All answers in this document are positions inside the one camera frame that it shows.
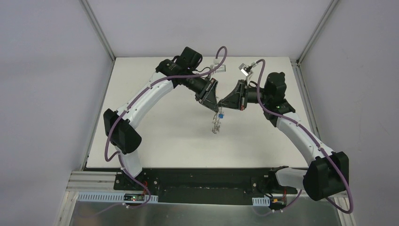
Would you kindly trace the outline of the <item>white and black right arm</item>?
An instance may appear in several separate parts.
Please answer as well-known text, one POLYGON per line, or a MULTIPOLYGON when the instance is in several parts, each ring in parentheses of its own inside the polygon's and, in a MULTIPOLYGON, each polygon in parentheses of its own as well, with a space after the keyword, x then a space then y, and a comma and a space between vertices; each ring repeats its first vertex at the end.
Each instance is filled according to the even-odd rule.
POLYGON ((352 199, 348 156, 333 151, 308 131, 285 99, 286 89, 284 73, 270 73, 263 88, 239 80, 235 89, 218 105, 243 111, 249 103, 259 104, 265 118, 288 137, 305 159, 307 170, 288 166, 273 168, 267 180, 271 192, 279 193, 288 186, 305 190, 310 198, 319 201, 346 191, 348 198, 352 199))

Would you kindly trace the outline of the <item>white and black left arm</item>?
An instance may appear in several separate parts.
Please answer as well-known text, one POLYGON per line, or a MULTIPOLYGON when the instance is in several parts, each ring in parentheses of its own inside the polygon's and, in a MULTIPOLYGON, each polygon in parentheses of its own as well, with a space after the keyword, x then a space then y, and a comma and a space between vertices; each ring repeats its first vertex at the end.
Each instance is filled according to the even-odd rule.
POLYGON ((195 100, 204 107, 218 111, 216 87, 218 81, 212 74, 223 66, 227 57, 227 48, 222 46, 215 56, 210 70, 197 73, 203 56, 190 47, 173 59, 165 59, 159 63, 147 84, 131 100, 117 110, 107 109, 104 114, 104 127, 107 135, 104 157, 109 162, 118 156, 121 170, 127 175, 125 183, 131 190, 139 190, 143 186, 143 177, 139 175, 142 165, 138 156, 138 147, 142 137, 136 131, 143 117, 166 94, 179 85, 185 86, 195 94, 195 100))

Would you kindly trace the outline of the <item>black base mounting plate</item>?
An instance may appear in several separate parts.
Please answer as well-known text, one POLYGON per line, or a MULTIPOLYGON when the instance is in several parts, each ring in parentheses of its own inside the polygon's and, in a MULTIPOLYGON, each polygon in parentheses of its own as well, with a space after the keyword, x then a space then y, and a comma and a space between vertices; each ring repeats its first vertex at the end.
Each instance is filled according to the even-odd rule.
POLYGON ((144 192, 163 203, 251 205, 253 198, 297 194, 269 177, 270 168, 144 168, 136 182, 118 172, 114 190, 144 192))

